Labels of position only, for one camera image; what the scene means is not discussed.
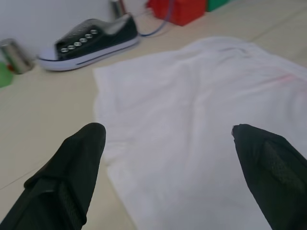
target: white cloth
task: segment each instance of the white cloth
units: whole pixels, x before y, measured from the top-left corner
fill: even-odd
[[[108,175],[137,229],[271,229],[231,131],[250,124],[307,156],[307,69],[255,44],[212,37],[94,75]]]

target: green object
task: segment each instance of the green object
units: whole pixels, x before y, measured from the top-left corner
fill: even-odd
[[[0,87],[10,85],[12,80],[13,74],[3,62],[0,62]]]
[[[228,3],[228,0],[208,0],[207,12],[214,11],[226,3]]]

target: red box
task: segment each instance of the red box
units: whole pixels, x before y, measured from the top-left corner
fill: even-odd
[[[184,26],[205,14],[207,0],[174,0],[173,13],[170,22]],[[149,0],[157,18],[164,19],[168,11],[169,0]]]

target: beige floor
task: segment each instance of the beige floor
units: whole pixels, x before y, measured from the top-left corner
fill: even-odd
[[[141,31],[160,22],[138,18]],[[52,73],[36,67],[0,90],[0,219],[23,190],[23,183],[57,150],[64,138],[92,122],[97,88],[92,69],[142,55],[174,50],[213,35],[252,41],[307,67],[307,1],[234,0],[185,27],[145,38],[134,50],[83,69]],[[102,161],[85,230],[131,230]]]

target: blue cable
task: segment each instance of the blue cable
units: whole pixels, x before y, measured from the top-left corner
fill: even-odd
[[[164,18],[164,22],[156,30],[152,31],[149,34],[141,34],[141,33],[139,33],[140,36],[148,37],[148,36],[156,34],[160,30],[162,30],[162,28],[168,23],[168,21],[170,20],[170,18],[172,16],[172,12],[173,12],[173,8],[174,8],[174,2],[175,2],[175,0],[169,0],[169,2],[168,2],[168,11],[167,11],[166,17]]]

